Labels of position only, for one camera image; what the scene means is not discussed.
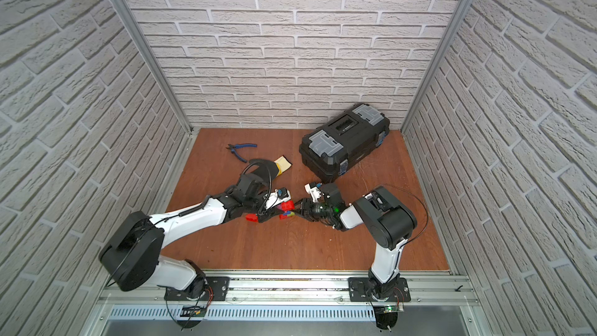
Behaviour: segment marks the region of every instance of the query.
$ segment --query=wire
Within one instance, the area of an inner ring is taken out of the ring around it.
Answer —
[[[172,313],[170,313],[170,309],[168,307],[168,300],[164,298],[164,301],[166,301],[166,311],[168,311],[168,315],[170,315],[170,318],[174,321],[174,323],[178,324],[178,321],[172,316]]]
[[[272,172],[269,170],[269,168],[267,167],[267,164],[264,161],[261,160],[254,160],[253,162],[251,162],[244,170],[241,174],[246,174],[247,170],[249,170],[250,168],[252,168],[253,166],[255,166],[256,164],[262,164],[263,166],[265,166],[265,170],[267,170],[267,175],[269,178],[269,186],[267,189],[267,194],[265,195],[265,200],[263,201],[263,203],[261,204],[261,206],[259,207],[259,209],[257,210],[257,214],[262,214],[263,211],[265,211],[265,205],[267,203],[267,199],[269,199],[269,195],[272,194]]]
[[[197,304],[199,303],[199,298],[198,298],[198,299],[197,299],[197,301],[195,302],[195,306],[193,306],[193,310],[191,310],[191,312],[189,313],[189,318],[187,319],[187,321],[184,323],[184,325],[183,325],[183,326],[182,326],[182,328],[180,329],[181,331],[182,331],[183,329],[185,329],[187,325],[189,325],[189,321],[190,321],[190,318],[191,318],[191,317],[192,317],[192,315],[193,315],[193,311],[195,311],[195,309],[197,308]]]
[[[210,294],[209,299],[207,300],[207,305],[205,306],[205,311],[207,311],[207,308],[209,308],[209,306],[211,305],[211,303],[214,300],[214,290],[211,287],[207,287],[207,289],[205,289],[205,292]],[[201,299],[201,296],[199,296],[199,298],[197,299],[197,302],[195,302],[195,305],[193,306],[193,310],[195,310],[195,308],[197,308],[197,304],[199,303],[200,299]],[[164,301],[166,302],[166,311],[168,311],[168,315],[170,315],[170,319],[172,319],[174,321],[174,323],[176,323],[177,325],[180,325],[179,322],[174,318],[174,316],[170,312],[170,308],[168,307],[168,300],[166,300],[164,298]],[[189,314],[189,318],[187,319],[187,321],[184,323],[184,325],[180,329],[181,331],[184,330],[186,328],[186,326],[189,324],[189,321],[192,316],[193,316],[193,313],[191,311],[191,313]]]
[[[398,292],[400,292],[400,296],[402,297],[402,303],[404,303],[404,293],[402,293],[402,291],[396,287],[394,287],[394,289],[396,289]],[[400,303],[400,300],[398,299],[398,296],[396,296],[396,306],[398,307],[398,304]]]
[[[421,199],[420,199],[420,198],[419,198],[417,195],[415,195],[415,194],[414,194],[414,193],[412,193],[411,191],[407,191],[407,190],[405,190],[405,189],[403,189],[403,188],[400,188],[400,187],[397,187],[397,186],[395,186],[395,185],[393,185],[393,184],[388,184],[388,183],[380,183],[380,184],[378,184],[377,186],[375,186],[375,188],[373,188],[373,189],[376,189],[377,187],[379,187],[379,186],[381,186],[381,185],[384,185],[384,186],[387,186],[387,187],[393,187],[393,188],[395,188],[396,190],[400,190],[400,191],[404,191],[404,192],[408,193],[410,196],[412,196],[412,197],[416,198],[416,199],[417,199],[417,201],[419,201],[419,202],[421,203],[421,205],[423,206],[423,209],[425,209],[425,215],[426,215],[426,219],[425,219],[425,226],[423,227],[423,229],[421,230],[421,232],[420,232],[420,233],[418,233],[418,234],[417,234],[417,235],[416,235],[414,238],[412,238],[412,239],[409,239],[409,240],[408,240],[406,243],[404,243],[404,245],[402,245],[402,246],[405,246],[405,245],[406,245],[406,244],[408,244],[408,243],[412,243],[412,242],[414,242],[415,240],[417,240],[417,238],[419,238],[419,236],[421,236],[421,235],[422,235],[422,234],[425,232],[425,230],[427,230],[427,226],[428,226],[428,224],[429,224],[429,211],[427,210],[427,206],[425,206],[425,203],[424,203],[424,202],[423,202],[423,201],[422,201],[422,200],[421,200]]]

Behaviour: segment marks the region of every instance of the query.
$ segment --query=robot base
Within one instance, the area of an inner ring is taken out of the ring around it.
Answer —
[[[228,283],[230,282],[230,278],[227,276],[207,276],[201,279],[203,283],[205,283],[205,280],[207,281],[207,284],[204,284],[204,288],[199,294],[194,291],[192,294],[189,292],[189,288],[194,287],[193,284],[195,284],[195,282],[193,282],[189,288],[183,291],[178,291],[177,289],[167,287],[164,300],[195,301],[199,297],[199,301],[208,301],[210,299],[210,294],[207,293],[205,289],[207,287],[211,287],[211,290],[214,292],[214,298],[212,301],[224,301],[226,299],[226,294],[228,293]]]
[[[380,301],[374,296],[374,281],[366,278],[348,278],[348,288],[350,289],[351,302],[370,302],[375,313],[376,325],[379,329],[391,329],[398,321],[398,309],[386,310],[389,304],[396,304],[396,293],[400,296],[401,303],[410,302],[410,292],[408,290],[407,280],[396,278],[394,284]]]

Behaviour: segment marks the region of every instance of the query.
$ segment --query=brick wall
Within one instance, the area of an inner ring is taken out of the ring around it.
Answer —
[[[183,132],[108,0],[0,0],[0,334],[77,335]]]
[[[495,334],[597,329],[597,0],[474,0],[407,144]]]
[[[127,0],[190,122],[311,128],[354,102],[398,129],[457,0]]]

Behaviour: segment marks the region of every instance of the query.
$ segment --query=toolbox latch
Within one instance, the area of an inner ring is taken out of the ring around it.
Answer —
[[[379,147],[382,145],[383,140],[386,138],[386,132],[382,131],[379,133],[379,136],[377,137],[377,144],[375,145],[376,147]]]
[[[344,160],[344,161],[340,162],[340,171],[338,172],[338,175],[344,174],[347,170],[348,170],[348,160]]]

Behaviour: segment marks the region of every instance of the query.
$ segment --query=black motor housing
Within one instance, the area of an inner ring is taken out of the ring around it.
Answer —
[[[408,239],[417,227],[413,212],[384,186],[359,198],[353,205],[373,239],[382,248],[393,250],[398,242]]]
[[[152,276],[163,241],[164,230],[155,227],[143,212],[134,212],[108,240],[98,258],[118,287],[131,291]]]

